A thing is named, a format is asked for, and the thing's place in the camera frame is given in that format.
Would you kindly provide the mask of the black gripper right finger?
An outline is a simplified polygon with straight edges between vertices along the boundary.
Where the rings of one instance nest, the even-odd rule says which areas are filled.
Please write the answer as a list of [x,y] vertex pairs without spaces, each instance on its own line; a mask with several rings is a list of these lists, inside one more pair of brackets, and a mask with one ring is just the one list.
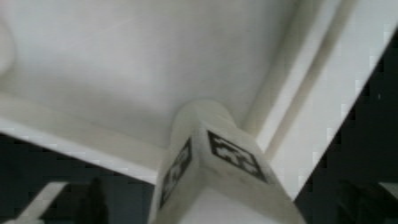
[[339,184],[336,223],[398,224],[398,183]]

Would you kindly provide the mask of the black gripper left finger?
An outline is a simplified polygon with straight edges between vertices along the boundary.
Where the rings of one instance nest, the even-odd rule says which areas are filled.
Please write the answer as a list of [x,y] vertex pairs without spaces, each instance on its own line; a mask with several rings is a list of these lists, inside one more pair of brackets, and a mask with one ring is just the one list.
[[108,224],[101,181],[50,182],[16,218],[16,224]]

